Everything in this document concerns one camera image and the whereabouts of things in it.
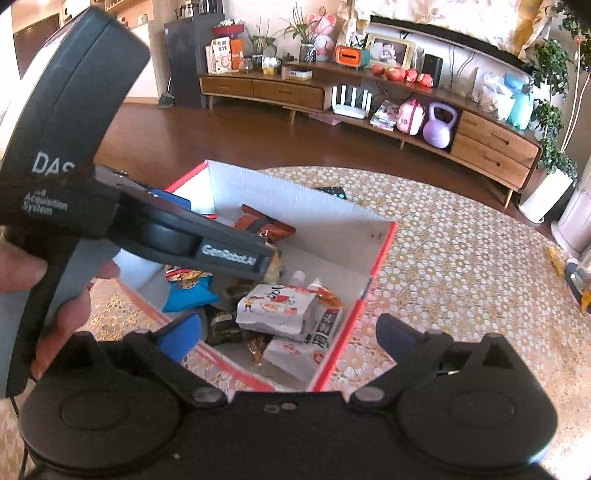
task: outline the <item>wooden floor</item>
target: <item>wooden floor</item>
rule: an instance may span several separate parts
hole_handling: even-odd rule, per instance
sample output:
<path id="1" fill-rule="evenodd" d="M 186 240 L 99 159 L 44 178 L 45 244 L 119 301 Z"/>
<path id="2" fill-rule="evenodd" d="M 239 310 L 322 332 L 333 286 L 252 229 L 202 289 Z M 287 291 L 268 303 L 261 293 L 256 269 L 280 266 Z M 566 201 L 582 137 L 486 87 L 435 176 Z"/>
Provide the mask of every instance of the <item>wooden floor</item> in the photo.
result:
<path id="1" fill-rule="evenodd" d="M 208 110 L 124 104 L 96 162 L 166 187 L 203 160 L 249 168 L 333 166 L 378 171 L 428 183 L 502 210 L 506 188 L 448 159 L 350 125 L 335 127 L 299 113 L 294 125 L 278 107 L 224 100 Z M 515 206 L 505 211 L 551 238 Z"/>

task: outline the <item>white snack bag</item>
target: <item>white snack bag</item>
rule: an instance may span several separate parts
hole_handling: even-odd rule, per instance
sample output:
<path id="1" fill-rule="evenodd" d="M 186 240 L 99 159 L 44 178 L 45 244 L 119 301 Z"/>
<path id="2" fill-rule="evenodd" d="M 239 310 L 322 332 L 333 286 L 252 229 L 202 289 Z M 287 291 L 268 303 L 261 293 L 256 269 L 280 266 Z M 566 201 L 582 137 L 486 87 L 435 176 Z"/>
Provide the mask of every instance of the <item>white snack bag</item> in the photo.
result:
<path id="1" fill-rule="evenodd" d="M 263 358 L 304 382 L 309 382 L 318 366 L 324 361 L 339 331 L 343 314 L 342 308 L 327 307 L 318 303 L 314 330 L 305 342 L 295 342 L 287 338 L 274 338 L 270 341 Z"/>
<path id="2" fill-rule="evenodd" d="M 287 285 L 257 285 L 238 303 L 237 324 L 245 330 L 305 340 L 313 324 L 316 293 Z"/>

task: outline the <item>tv stand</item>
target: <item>tv stand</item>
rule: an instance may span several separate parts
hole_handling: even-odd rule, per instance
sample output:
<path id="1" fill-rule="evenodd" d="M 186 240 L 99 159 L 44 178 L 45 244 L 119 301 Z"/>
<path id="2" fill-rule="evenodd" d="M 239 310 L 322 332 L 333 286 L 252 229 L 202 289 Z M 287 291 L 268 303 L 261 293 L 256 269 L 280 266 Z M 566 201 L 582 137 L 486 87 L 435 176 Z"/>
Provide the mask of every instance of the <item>tv stand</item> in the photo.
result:
<path id="1" fill-rule="evenodd" d="M 281 80 L 279 75 L 227 73 L 200 76 L 199 84 L 202 93 L 210 96 L 210 109 L 213 108 L 213 98 L 218 96 L 281 106 L 290 111 L 290 123 L 294 122 L 296 112 L 323 112 L 343 123 L 396 138 L 400 140 L 400 149 L 410 143 L 436 153 L 504 185 L 507 188 L 504 209 L 509 205 L 513 192 L 523 192 L 540 159 L 542 149 L 533 132 L 517 130 L 506 122 L 498 121 L 469 98 L 416 83 L 390 82 L 383 76 L 374 76 L 369 69 L 355 70 L 331 62 L 292 62 L 290 65 L 314 70 L 313 78 L 304 81 Z M 364 80 L 376 81 L 384 86 L 396 85 L 414 93 L 425 106 L 431 101 L 438 101 L 456 108 L 460 119 L 454 129 L 451 145 L 445 149 L 435 148 L 420 133 L 410 136 L 396 129 L 390 132 L 374 127 L 369 123 L 369 118 L 357 119 L 327 112 L 333 85 L 361 87 Z"/>

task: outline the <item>red apple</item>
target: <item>red apple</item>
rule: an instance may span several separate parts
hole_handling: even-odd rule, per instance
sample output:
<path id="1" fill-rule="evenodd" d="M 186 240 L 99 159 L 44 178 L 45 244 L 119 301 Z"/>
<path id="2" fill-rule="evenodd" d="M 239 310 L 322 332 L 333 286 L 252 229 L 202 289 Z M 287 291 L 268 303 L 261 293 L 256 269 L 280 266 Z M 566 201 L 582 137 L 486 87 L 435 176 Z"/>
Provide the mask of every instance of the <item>red apple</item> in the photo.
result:
<path id="1" fill-rule="evenodd" d="M 404 80 L 405 75 L 406 72 L 402 67 L 390 67 L 386 70 L 386 78 L 391 82 L 400 82 Z"/>
<path id="2" fill-rule="evenodd" d="M 417 81 L 417 77 L 418 77 L 418 73 L 415 69 L 408 69 L 406 71 L 406 78 L 405 80 L 407 82 L 416 82 Z"/>
<path id="3" fill-rule="evenodd" d="M 383 75 L 386 69 L 381 65 L 374 65 L 373 67 L 371 67 L 371 71 L 377 77 Z"/>
<path id="4" fill-rule="evenodd" d="M 433 87 L 433 77 L 428 73 L 420 73 L 417 77 L 417 83 L 423 87 Z"/>

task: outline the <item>white flower pot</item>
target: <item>white flower pot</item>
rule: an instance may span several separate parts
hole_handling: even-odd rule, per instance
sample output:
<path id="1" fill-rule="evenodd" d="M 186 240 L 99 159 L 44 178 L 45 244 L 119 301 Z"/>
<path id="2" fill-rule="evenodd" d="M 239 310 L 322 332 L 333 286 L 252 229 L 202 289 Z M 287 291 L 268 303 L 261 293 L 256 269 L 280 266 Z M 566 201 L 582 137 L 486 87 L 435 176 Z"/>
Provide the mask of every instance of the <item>white flower pot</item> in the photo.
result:
<path id="1" fill-rule="evenodd" d="M 591 160 L 562 217 L 552 222 L 552 235 L 575 258 L 591 243 Z"/>
<path id="2" fill-rule="evenodd" d="M 519 210 L 530 222 L 541 223 L 544 215 L 560 200 L 572 182 L 570 177 L 560 170 L 546 175 L 529 197 L 521 197 Z"/>

